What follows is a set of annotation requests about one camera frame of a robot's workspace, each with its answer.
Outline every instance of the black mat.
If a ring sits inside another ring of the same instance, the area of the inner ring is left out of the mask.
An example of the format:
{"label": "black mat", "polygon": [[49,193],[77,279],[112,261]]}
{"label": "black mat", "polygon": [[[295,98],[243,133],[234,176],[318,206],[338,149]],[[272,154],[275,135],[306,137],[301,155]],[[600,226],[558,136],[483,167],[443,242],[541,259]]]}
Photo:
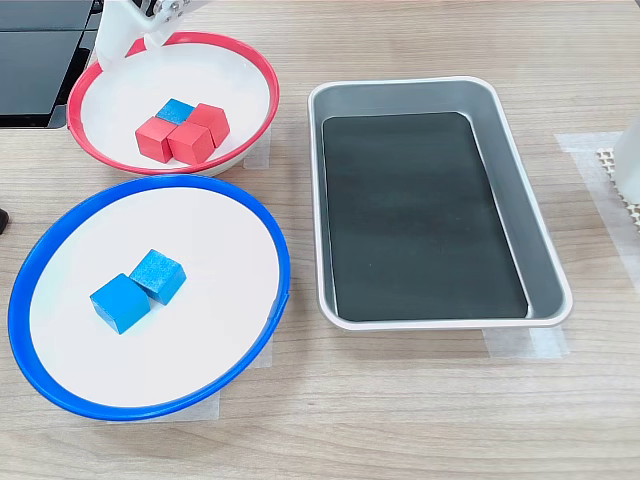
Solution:
{"label": "black mat", "polygon": [[332,118],[323,130],[341,317],[526,315],[527,301],[464,116]]}

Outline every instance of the blue rim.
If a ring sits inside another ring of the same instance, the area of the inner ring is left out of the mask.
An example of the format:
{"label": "blue rim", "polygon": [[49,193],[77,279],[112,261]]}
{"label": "blue rim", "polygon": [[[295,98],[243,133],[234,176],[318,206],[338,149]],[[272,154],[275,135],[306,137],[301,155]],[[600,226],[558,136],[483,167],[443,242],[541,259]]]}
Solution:
{"label": "blue rim", "polygon": [[[112,407],[89,402],[63,388],[40,363],[31,340],[29,325],[34,289],[42,271],[60,245],[92,215],[126,196],[170,187],[201,188],[220,193],[241,203],[262,220],[273,238],[280,263],[278,293],[269,313],[269,319],[256,342],[238,363],[209,385],[187,396],[147,407]],[[111,187],[80,203],[58,220],[36,243],[24,261],[11,293],[8,315],[9,341],[16,362],[27,380],[38,392],[59,407],[98,420],[132,421],[159,417],[207,398],[247,368],[262,351],[278,326],[289,299],[290,283],[291,263],[284,235],[271,213],[250,194],[221,180],[196,175],[159,175],[141,178]]]}

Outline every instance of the red rim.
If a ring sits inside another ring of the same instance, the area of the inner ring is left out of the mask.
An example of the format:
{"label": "red rim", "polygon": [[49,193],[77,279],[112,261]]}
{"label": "red rim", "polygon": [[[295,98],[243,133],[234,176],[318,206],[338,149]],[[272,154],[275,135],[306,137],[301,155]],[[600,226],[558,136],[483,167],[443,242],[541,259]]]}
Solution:
{"label": "red rim", "polygon": [[[80,78],[74,85],[73,89],[71,90],[71,94],[69,95],[69,103],[67,105],[67,122],[69,125],[69,130],[71,131],[71,135],[73,135],[73,138],[76,139],[78,144],[89,155],[111,167],[117,168],[119,170],[125,170],[127,172],[139,173],[142,175],[195,173],[220,166],[223,163],[233,160],[238,155],[246,152],[254,143],[258,141],[258,139],[264,134],[264,132],[267,131],[276,116],[276,112],[278,111],[278,104],[280,103],[280,85],[278,84],[278,77],[276,76],[275,70],[267,61],[267,59],[264,58],[262,54],[260,54],[257,50],[254,50],[246,43],[242,43],[238,40],[226,37],[224,35],[217,35],[215,33],[178,32],[175,33],[167,41],[166,44],[175,45],[179,43],[203,43],[207,45],[215,45],[218,47],[226,48],[227,50],[231,50],[232,52],[242,55],[251,63],[253,63],[258,68],[258,70],[260,70],[260,72],[264,75],[265,80],[267,81],[267,85],[269,86],[269,94],[271,96],[269,103],[269,113],[267,114],[267,118],[262,124],[262,127],[260,127],[260,129],[247,142],[240,145],[235,150],[211,162],[205,162],[199,165],[189,165],[180,168],[171,168],[166,170],[155,170],[152,168],[140,168],[132,167],[130,165],[124,165],[98,151],[98,149],[96,149],[96,147],[94,147],[87,138],[87,135],[84,131],[84,125],[82,125],[82,119],[80,116],[82,102],[84,101],[84,97],[91,84],[98,77],[98,75],[102,73],[100,65],[98,64],[98,62],[95,62],[93,65],[87,68],[87,70],[80,76]],[[133,47],[131,47],[131,50],[129,51],[129,54],[127,56],[135,55],[136,53],[140,53],[145,50],[146,48],[144,46],[144,41],[142,38],[140,38],[133,44]]]}

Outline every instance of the red-rimmed bowl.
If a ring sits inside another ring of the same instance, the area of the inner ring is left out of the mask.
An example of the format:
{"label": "red-rimmed bowl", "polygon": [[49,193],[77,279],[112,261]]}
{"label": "red-rimmed bowl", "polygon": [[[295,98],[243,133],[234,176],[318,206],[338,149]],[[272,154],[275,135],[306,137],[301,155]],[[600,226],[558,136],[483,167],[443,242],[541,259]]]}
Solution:
{"label": "red-rimmed bowl", "polygon": [[[225,109],[231,134],[206,162],[163,164],[140,154],[136,129],[170,98]],[[162,48],[146,50],[138,40],[107,72],[91,65],[71,91],[67,117],[78,144],[119,170],[217,175],[249,153],[271,126],[279,101],[276,73],[258,51],[223,35],[178,32]]]}

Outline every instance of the red cube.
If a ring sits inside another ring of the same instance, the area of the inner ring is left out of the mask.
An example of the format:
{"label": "red cube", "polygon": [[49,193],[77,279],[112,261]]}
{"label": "red cube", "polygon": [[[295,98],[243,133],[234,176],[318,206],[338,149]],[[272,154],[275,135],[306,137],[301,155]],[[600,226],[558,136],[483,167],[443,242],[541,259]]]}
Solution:
{"label": "red cube", "polygon": [[140,153],[145,157],[167,163],[173,157],[168,137],[176,129],[173,123],[151,117],[136,130],[136,140]]}
{"label": "red cube", "polygon": [[171,132],[169,146],[176,160],[189,165],[205,162],[215,150],[209,130],[189,121]]}
{"label": "red cube", "polygon": [[205,103],[199,103],[195,110],[187,119],[190,123],[207,127],[211,132],[211,139],[216,148],[222,145],[222,142],[229,136],[231,128],[224,110],[212,107]]}

